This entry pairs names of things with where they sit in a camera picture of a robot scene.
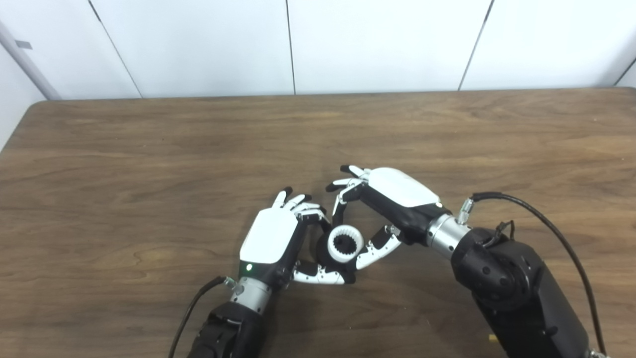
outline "humanoid robot hand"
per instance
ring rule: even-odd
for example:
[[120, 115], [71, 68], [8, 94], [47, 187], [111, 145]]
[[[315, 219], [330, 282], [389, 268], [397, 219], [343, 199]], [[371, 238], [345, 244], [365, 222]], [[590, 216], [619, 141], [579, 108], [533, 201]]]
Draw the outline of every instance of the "humanoid robot hand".
[[291, 280], [344, 283], [339, 273], [327, 274], [316, 263], [298, 260], [308, 226], [319, 224], [328, 233], [331, 223], [324, 208], [308, 202], [311, 196], [300, 194], [287, 200], [291, 192], [290, 187], [280, 191], [272, 207], [261, 210], [254, 219], [240, 249], [240, 279], [258, 281], [264, 289], [273, 291], [286, 287]]
[[342, 225], [347, 203], [360, 200], [401, 231], [400, 241], [426, 245], [431, 221], [450, 214], [434, 192], [400, 170], [344, 165], [340, 171], [353, 178], [335, 180], [326, 187], [328, 192], [342, 189], [333, 208], [334, 227]]
[[[335, 180], [326, 187], [328, 192], [341, 189], [333, 208], [333, 230], [317, 243], [318, 262], [327, 271], [352, 274], [385, 257], [402, 242], [428, 245], [431, 222], [452, 218], [435, 193], [400, 170], [361, 169], [353, 165], [342, 166], [340, 170], [353, 178]], [[357, 200], [392, 224], [381, 227], [363, 247], [359, 232], [342, 225], [347, 204]]]

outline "black fingertip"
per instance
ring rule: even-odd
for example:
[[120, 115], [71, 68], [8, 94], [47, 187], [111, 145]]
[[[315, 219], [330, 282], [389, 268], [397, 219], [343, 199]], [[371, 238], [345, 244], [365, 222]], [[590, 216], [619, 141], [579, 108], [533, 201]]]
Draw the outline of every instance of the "black fingertip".
[[350, 164], [346, 164], [346, 165], [340, 166], [340, 171], [342, 173], [353, 174], [353, 172], [351, 172], [351, 169], [349, 169], [350, 166], [351, 166]]
[[342, 276], [342, 279], [347, 285], [351, 285], [356, 282], [356, 276], [353, 272], [341, 272], [340, 276]]

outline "wood grain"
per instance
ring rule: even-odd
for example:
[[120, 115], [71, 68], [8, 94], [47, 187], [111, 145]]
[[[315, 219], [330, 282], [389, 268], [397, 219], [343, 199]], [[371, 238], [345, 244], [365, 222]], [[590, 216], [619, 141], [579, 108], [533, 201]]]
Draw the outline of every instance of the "wood grain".
[[[534, 204], [587, 268], [609, 353], [634, 356], [636, 92], [577, 89], [39, 103], [0, 154], [0, 357], [164, 356], [199, 286], [236, 275], [258, 210], [286, 185], [330, 207], [341, 164], [402, 169], [455, 210], [484, 190]], [[385, 224], [362, 204], [347, 218], [367, 237]], [[536, 219], [480, 203], [471, 220], [511, 218], [591, 333], [576, 270]], [[181, 356], [228, 296], [201, 301]], [[503, 357], [424, 247], [355, 285], [294, 283], [268, 319], [263, 357]]]

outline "robotic hand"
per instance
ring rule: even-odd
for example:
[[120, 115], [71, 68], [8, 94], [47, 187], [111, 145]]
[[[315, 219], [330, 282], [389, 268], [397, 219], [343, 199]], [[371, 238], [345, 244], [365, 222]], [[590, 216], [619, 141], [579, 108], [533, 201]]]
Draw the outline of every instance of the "robotic hand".
[[[504, 223], [496, 230], [466, 225], [475, 201], [507, 199], [532, 211], [561, 239], [558, 229], [536, 209], [505, 194], [481, 193], [468, 199], [455, 218], [436, 194], [399, 170], [342, 166], [341, 171], [353, 178], [336, 180], [326, 188], [328, 192], [341, 189], [333, 210], [332, 233], [344, 231], [341, 227], [351, 231], [342, 225], [344, 210], [356, 200], [373, 208], [392, 225], [382, 228], [367, 244], [366, 251], [348, 257], [350, 261], [329, 250], [338, 246], [337, 236], [319, 241], [318, 259], [328, 271], [351, 273], [387, 255], [401, 242], [419, 243], [450, 261], [455, 279], [472, 292], [477, 307], [510, 358], [605, 357], [589, 349], [583, 325], [543, 260], [531, 247], [513, 239], [514, 225], [510, 237], [501, 233]], [[340, 241], [349, 241], [350, 246], [355, 240]], [[598, 343], [604, 352], [589, 282], [565, 238], [562, 242], [588, 289]]]
[[[238, 283], [219, 277], [209, 285], [211, 288], [225, 279], [233, 294], [228, 302], [210, 312], [188, 358], [257, 357], [265, 341], [262, 314], [274, 292], [287, 287], [291, 280], [344, 283], [339, 273], [327, 274], [315, 263], [297, 261], [307, 227], [319, 224], [329, 232], [331, 224], [320, 205], [307, 202], [311, 196], [302, 194], [287, 200], [290, 193], [291, 188], [285, 188], [271, 208], [256, 216], [240, 249]], [[197, 299], [195, 296], [179, 328], [170, 357]]]

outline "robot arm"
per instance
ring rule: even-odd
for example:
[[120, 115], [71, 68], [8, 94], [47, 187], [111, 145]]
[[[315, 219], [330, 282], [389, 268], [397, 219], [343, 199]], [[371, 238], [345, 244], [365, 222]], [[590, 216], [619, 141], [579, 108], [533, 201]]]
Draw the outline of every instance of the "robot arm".
[[347, 203], [360, 200], [393, 224], [400, 242], [440, 253], [450, 261], [455, 279], [473, 293], [510, 358], [603, 357], [588, 348], [583, 325], [532, 248], [500, 230], [466, 225], [472, 201], [455, 218], [437, 195], [401, 171], [356, 166], [341, 171], [354, 178], [327, 186], [327, 191], [341, 189], [334, 230], [343, 222]]
[[272, 294], [287, 287], [292, 279], [344, 283], [339, 273], [321, 274], [319, 265], [297, 261], [307, 227], [317, 224], [328, 233], [331, 224], [320, 205], [307, 202], [311, 200], [309, 195], [287, 200], [290, 193], [291, 188], [285, 188], [271, 208], [256, 216], [240, 249], [239, 280], [225, 280], [232, 296], [210, 312], [188, 358], [257, 357], [265, 342], [263, 313]]

